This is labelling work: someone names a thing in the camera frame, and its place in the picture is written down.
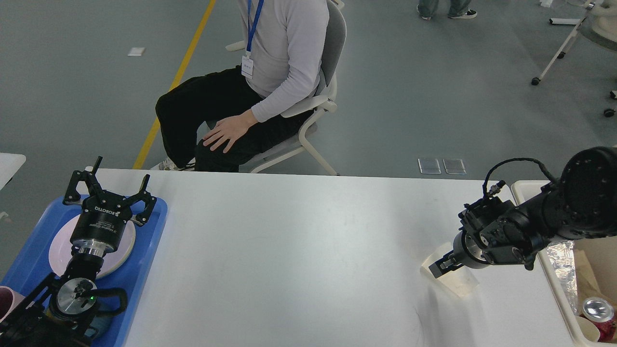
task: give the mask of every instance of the robotic arm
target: robotic arm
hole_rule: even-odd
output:
[[[92,343],[86,334],[95,317],[113,317],[126,310],[128,300],[122,288],[97,288],[96,275],[104,256],[115,252],[129,220],[147,223],[157,199],[146,191],[150,175],[142,181],[139,192],[130,197],[103,190],[96,180],[102,158],[92,171],[76,170],[71,176],[62,201],[80,204],[81,214],[71,235],[72,258],[64,274],[49,274],[2,322],[0,346],[6,347],[87,347]],[[77,184],[85,182],[89,196],[81,200]],[[133,215],[131,206],[145,203],[143,212]],[[119,307],[100,310],[99,298],[117,297]]]
[[[552,241],[617,235],[617,149],[582,151],[559,180],[550,178],[540,194],[514,206],[494,196],[504,181],[486,192],[487,176],[484,196],[458,215],[463,227],[453,250],[429,266],[433,276],[463,265],[522,264],[532,270],[536,254]]]

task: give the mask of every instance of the hand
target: hand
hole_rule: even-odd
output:
[[[210,150],[214,151],[225,141],[229,141],[223,150],[223,153],[227,153],[233,144],[256,123],[257,119],[255,119],[253,111],[250,109],[241,115],[221,119],[214,126],[214,129],[204,135],[204,146],[208,147],[214,143],[210,147]]]

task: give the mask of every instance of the black cable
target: black cable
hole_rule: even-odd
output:
[[[506,163],[513,162],[513,161],[534,162],[538,164],[538,166],[540,167],[540,171],[542,171],[542,173],[544,174],[544,176],[546,176],[546,178],[548,178],[553,184],[558,183],[557,179],[553,175],[550,174],[549,170],[546,168],[546,166],[541,161],[537,159],[533,159],[533,158],[512,158],[506,161],[502,161],[499,164],[493,166],[493,168],[491,168],[489,172],[486,174],[486,178],[484,179],[484,184],[482,185],[482,198],[483,199],[488,199],[489,197],[489,193],[486,191],[486,187],[489,184],[489,178],[491,177],[491,174],[493,173],[493,171],[497,170],[497,168],[500,167],[501,165],[504,165]]]

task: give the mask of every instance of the aluminum foil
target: aluminum foil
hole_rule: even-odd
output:
[[[576,288],[576,268],[574,266],[574,241],[551,244],[546,249],[555,275],[559,278],[563,292],[568,298],[570,308],[575,316],[579,315],[578,290]]]

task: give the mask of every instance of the yellow floor line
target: yellow floor line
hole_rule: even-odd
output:
[[[189,45],[189,48],[186,50],[184,59],[182,59],[180,68],[178,69],[178,72],[176,73],[176,77],[173,79],[172,86],[169,87],[169,90],[176,88],[180,84],[180,81],[182,81],[182,76],[184,76],[184,71],[186,70],[186,67],[189,65],[189,62],[191,61],[191,57],[193,56],[193,52],[195,51],[197,42],[199,42],[201,33],[204,31],[205,25],[208,22],[208,18],[210,17],[210,14],[212,13],[212,9],[214,8],[214,4],[216,3],[216,1],[217,0],[210,0],[210,4],[208,5],[208,8],[206,8],[204,16],[201,18],[201,22],[199,23],[199,26],[197,27],[197,30],[195,31],[195,35],[193,35],[191,44]],[[146,157],[148,156],[148,152],[150,152],[150,147],[152,147],[152,143],[154,142],[154,139],[159,134],[159,129],[160,129],[159,120],[154,119],[154,123],[152,124],[152,127],[150,128],[150,132],[148,133],[148,136],[146,137],[146,141],[144,142],[143,146],[141,146],[141,150],[139,151],[137,160],[135,160],[135,164],[133,164],[133,169],[141,169],[141,167],[144,165],[144,162],[146,161]]]

